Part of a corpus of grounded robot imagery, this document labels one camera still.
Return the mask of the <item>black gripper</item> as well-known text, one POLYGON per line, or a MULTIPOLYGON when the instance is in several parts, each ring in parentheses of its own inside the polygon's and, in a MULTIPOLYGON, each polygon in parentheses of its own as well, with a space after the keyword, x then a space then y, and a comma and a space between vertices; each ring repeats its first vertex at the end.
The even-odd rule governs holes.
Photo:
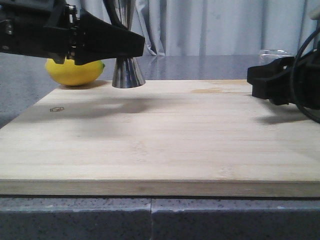
MULTIPOLYGON (((281 57, 265 65, 247 69, 251 95, 269 100, 274 105, 293 104, 290 75, 295 58, 281 57)), ((309 109, 320 108, 320 51, 315 49, 302 56, 294 72, 294 90, 300 104, 309 109)))
POLYGON ((0 51, 76 65, 143 55, 145 38, 65 0, 2 0, 0 51))

